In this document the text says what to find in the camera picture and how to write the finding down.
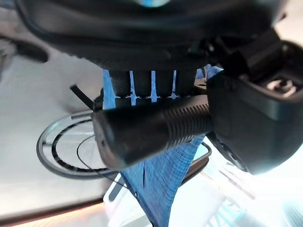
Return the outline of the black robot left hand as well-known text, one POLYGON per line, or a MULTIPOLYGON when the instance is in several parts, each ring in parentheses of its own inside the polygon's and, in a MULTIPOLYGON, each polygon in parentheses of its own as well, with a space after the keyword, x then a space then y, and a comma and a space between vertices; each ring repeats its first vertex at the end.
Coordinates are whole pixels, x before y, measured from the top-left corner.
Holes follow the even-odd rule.
POLYGON ((103 163, 128 168, 202 134, 258 175, 303 142, 303 49, 274 30, 285 0, 17 0, 27 29, 54 48, 148 84, 182 74, 179 99, 95 111, 103 163))

